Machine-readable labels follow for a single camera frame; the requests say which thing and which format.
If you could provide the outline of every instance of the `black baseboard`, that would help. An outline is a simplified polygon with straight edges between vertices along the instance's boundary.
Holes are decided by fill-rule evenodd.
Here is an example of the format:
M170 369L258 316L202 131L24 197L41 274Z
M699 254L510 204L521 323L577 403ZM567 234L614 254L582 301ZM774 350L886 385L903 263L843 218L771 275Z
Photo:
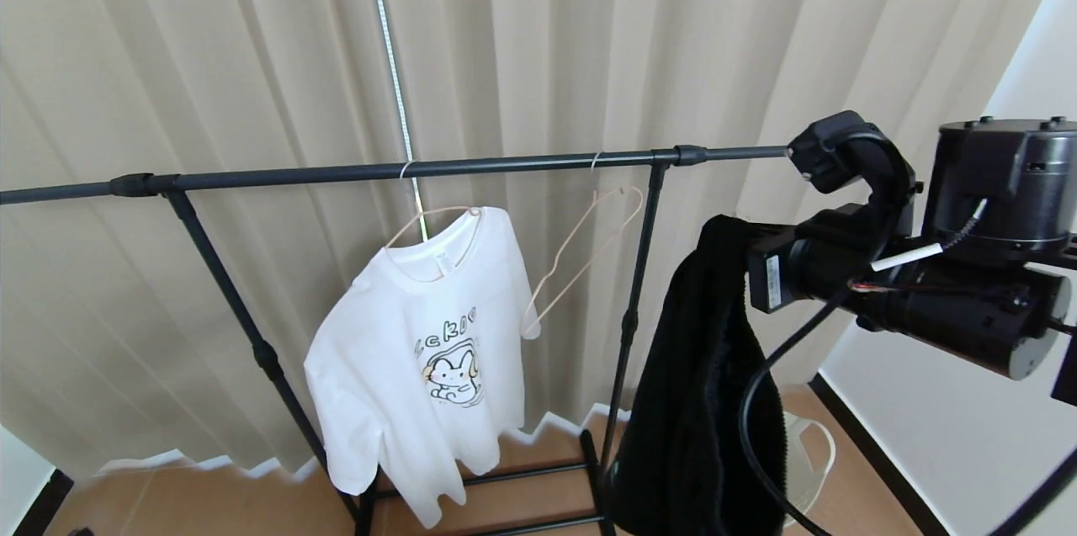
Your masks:
M30 509L26 511L26 516L12 536L41 536L45 533L72 485L74 482L70 477L54 470L48 483L41 489L38 499L30 505Z
M841 428L849 435L853 443L861 450L871 467L882 478L886 488L894 493L897 502L905 507L905 512L909 513L913 523L924 533L924 536L950 536L947 528L942 526L935 513L932 512L927 503L920 497L920 494L912 488L901 471L897 470L892 460L882 451L875 438L864 428L853 412L845 406L838 394L830 387L823 376L815 375L815 378L808 383L815 392L819 399L823 401L830 414L834 415Z

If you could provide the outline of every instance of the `clothing rack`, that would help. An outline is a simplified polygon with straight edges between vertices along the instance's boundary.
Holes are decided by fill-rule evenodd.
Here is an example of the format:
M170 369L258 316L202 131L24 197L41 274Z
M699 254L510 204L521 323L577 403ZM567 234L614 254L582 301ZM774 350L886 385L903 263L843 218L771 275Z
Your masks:
M515 171L557 171L557 169L612 168L612 167L649 167L651 177L647 184L647 199L643 211L643 225L640 243L637 249L635 268L632 272L628 307L621 320L620 349L617 353L617 370L614 376L613 394L610 398L610 417L602 438L602 459L596 453L595 441L588 429L579 435L584 461L558 464L553 466L501 472L475 477L464 480L465 485L491 483L512 479L521 479L540 475L549 475L570 470L586 470L590 481L591 495L595 499L595 512L569 519L543 521L526 525L516 525L503 530L494 530L473 534L472 536L514 536L530 534L545 530L567 527L585 523L597 523L603 536L614 536L613 521L605 513L602 504L601 476L610 462L610 448L613 443L616 425L616 409L619 407L620 395L625 385L625 372L628 368L629 351L635 328L639 325L640 294L643 290L643 274L647 265L647 253L651 249L651 237L654 234L655 216L658 213L658 199L661 195L666 171L670 167L689 167L713 160L749 160L760 157L785 156L785 147L738 147L738 149L704 149L693 144L679 144L673 149L652 149L646 152L614 152L614 153L571 153L555 154L555 156L517 156L517 157L484 157L472 160L431 160L412 161L407 165L408 179L424 179L434 175L468 175L490 174L490 172ZM307 413L296 399L292 386L284 378L284 371L277 361L277 352L262 337L258 326L251 316L250 310L240 297L235 283L221 263L213 243L201 225L191 199L188 191L210 191L210 188L238 187L274 187L280 184L311 183L353 183L361 180L398 179L404 164L369 164L348 165L348 167L323 168L284 168L261 169L261 171L223 171L210 174L141 174L120 175L117 179L102 183L60 184L56 187L19 188L19 191L0 191L0 206L5 203L45 202L52 199L100 198L115 195L121 198L149 198L162 195L176 211L184 228L191 236L195 248L213 276L221 294L236 315L243 334L250 340L251 348L258 367L284 401L284 407L298 426L305 440L310 446L322 465L328 470L325 462L325 449L318 437ZM337 492L344 505L355 521L355 535L369 536L370 523L374 519L374 506L380 498L398 496L396 491L379 491L377 479L374 479L367 490L359 496L359 504L352 496Z

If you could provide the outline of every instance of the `white wall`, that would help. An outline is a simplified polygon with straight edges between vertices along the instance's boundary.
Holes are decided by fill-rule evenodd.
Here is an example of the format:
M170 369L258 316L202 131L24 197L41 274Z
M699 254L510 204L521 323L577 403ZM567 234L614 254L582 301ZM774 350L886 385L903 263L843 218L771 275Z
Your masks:
M11 536L23 521L53 465L0 426L0 536Z
M1077 0L1043 1L985 113L1077 118ZM1074 314L1071 307L1071 322ZM1049 397L1062 339L1016 383L899 334L853 326L821 371L953 534L985 534L1077 443L1077 408ZM1026 534L1074 533L1072 485Z

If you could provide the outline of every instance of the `white label sticker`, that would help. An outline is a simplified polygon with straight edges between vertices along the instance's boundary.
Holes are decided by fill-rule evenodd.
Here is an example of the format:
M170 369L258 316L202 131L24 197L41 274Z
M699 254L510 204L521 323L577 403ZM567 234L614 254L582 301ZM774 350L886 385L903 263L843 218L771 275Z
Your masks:
M782 272L778 265L778 255L767 259L767 309L782 305Z
M457 268L457 265L452 264L452 259L450 259L447 253L439 253L439 255L434 256L434 260L437 263L437 267L440 268L443 276L449 274L453 268Z

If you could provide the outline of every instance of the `t-shirt sleeve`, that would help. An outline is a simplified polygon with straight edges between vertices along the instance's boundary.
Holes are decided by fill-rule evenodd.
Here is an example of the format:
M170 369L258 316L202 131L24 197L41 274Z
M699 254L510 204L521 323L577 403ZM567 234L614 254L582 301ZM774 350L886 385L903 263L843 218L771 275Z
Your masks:
M520 336L529 340L536 339L538 334L542 334L542 324L537 324L538 313L535 311L534 302L531 302L531 283L528 282L528 271L523 267L523 255L520 253L520 244L519 241L516 241L516 232L513 230L513 223L508 220L507 213L505 213L505 221L508 222L508 240L506 241L507 248L505 249L508 260L508 273L513 280L513 295L516 299L516 307L522 310ZM531 324L534 324L534 327L530 332L524 333L523 329Z
M330 481L339 491L359 495L377 475L383 422L362 387L347 386L320 368L306 371L322 425Z

